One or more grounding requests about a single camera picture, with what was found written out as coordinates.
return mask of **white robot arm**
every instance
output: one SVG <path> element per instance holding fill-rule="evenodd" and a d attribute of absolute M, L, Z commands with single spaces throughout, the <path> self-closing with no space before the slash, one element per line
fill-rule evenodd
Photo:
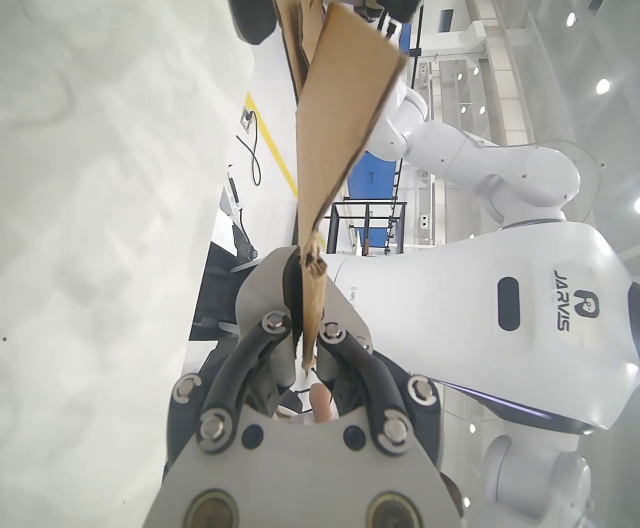
<path fill-rule="evenodd" d="M 431 121 L 401 80 L 367 147 L 471 190 L 502 228 L 528 225 L 397 259 L 327 255 L 330 276 L 392 360 L 506 420 L 485 454 L 470 526 L 582 525 L 591 474 L 576 453 L 579 435 L 610 427 L 638 385 L 638 285 L 597 231 L 564 221 L 561 208 L 580 186 L 575 165 L 551 148 L 498 147 Z M 500 298 L 501 284 L 515 285 L 514 302 Z M 500 321 L 501 303 L 518 311 L 517 324 Z M 438 323 L 427 336 L 429 320 Z M 601 384 L 598 395 L 587 396 L 587 379 Z"/>
<path fill-rule="evenodd" d="M 536 145 L 498 147 L 429 120 L 424 99 L 400 79 L 367 149 L 386 161 L 403 158 L 473 191 L 503 227 L 542 219 L 564 220 L 561 208 L 580 188 L 575 165 L 561 152 Z"/>

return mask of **black metal frame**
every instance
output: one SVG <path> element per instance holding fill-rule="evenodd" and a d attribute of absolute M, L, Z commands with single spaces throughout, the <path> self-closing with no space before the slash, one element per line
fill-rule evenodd
<path fill-rule="evenodd" d="M 349 215 L 341 216 L 338 212 L 338 205 L 364 205 L 364 216 Z M 390 216 L 371 216 L 371 205 L 389 205 L 393 207 L 393 211 Z M 396 216 L 396 206 L 400 206 L 400 213 Z M 385 241 L 385 253 L 388 247 L 388 241 L 390 238 L 391 228 L 393 224 L 396 224 L 396 243 L 397 252 L 404 253 L 404 214 L 406 211 L 406 202 L 398 202 L 397 200 L 350 200 L 345 198 L 344 202 L 334 202 L 331 206 L 331 214 L 324 218 L 329 220 L 329 235 L 326 242 L 326 252 L 335 253 L 338 245 L 338 231 L 340 229 L 340 220 L 364 220 L 364 240 L 362 241 L 362 256 L 366 257 L 369 254 L 369 223 L 371 220 L 386 220 L 388 218 L 389 224 L 387 228 L 387 238 Z"/>

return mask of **metal railing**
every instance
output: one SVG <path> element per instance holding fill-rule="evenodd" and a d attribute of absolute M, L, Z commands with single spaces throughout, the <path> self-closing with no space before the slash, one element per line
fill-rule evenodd
<path fill-rule="evenodd" d="M 338 211 L 338 205 L 364 205 L 364 215 L 356 215 L 350 214 L 347 216 L 341 216 Z M 390 216 L 378 216 L 373 215 L 371 212 L 372 206 L 384 206 L 388 205 L 392 208 L 392 213 Z M 396 207 L 399 206 L 399 213 L 396 214 Z M 326 252 L 327 253 L 335 253 L 337 251 L 338 245 L 338 233 L 340 229 L 340 220 L 362 220 L 363 226 L 362 229 L 363 237 L 362 237 L 362 256 L 366 257 L 369 254 L 369 246 L 370 246 L 370 233 L 371 233 L 371 221 L 372 220 L 388 220 L 388 230 L 396 227 L 394 237 L 394 242 L 397 248 L 396 253 L 404 253 L 404 215 L 406 212 L 406 202 L 398 202 L 397 200 L 348 200 L 345 202 L 334 202 L 331 206 L 331 212 L 329 216 L 325 216 L 326 219 L 329 220 L 329 233 L 327 236 L 326 242 Z M 387 248 L 389 244 L 389 236 L 385 236 L 385 254 L 387 254 Z"/>

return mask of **cardboard box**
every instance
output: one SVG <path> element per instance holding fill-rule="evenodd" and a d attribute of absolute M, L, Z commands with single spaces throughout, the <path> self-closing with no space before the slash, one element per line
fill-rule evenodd
<path fill-rule="evenodd" d="M 298 100 L 298 237 L 303 366 L 323 316 L 326 264 L 317 230 L 365 144 L 406 58 L 359 16 L 321 0 L 275 0 Z"/>

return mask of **ceiling light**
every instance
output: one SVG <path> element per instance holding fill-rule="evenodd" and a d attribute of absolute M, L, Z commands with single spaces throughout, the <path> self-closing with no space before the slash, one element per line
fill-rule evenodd
<path fill-rule="evenodd" d="M 607 93 L 609 88 L 611 87 L 611 83 L 606 79 L 601 79 L 596 84 L 596 93 L 598 95 L 602 95 L 603 93 Z"/>

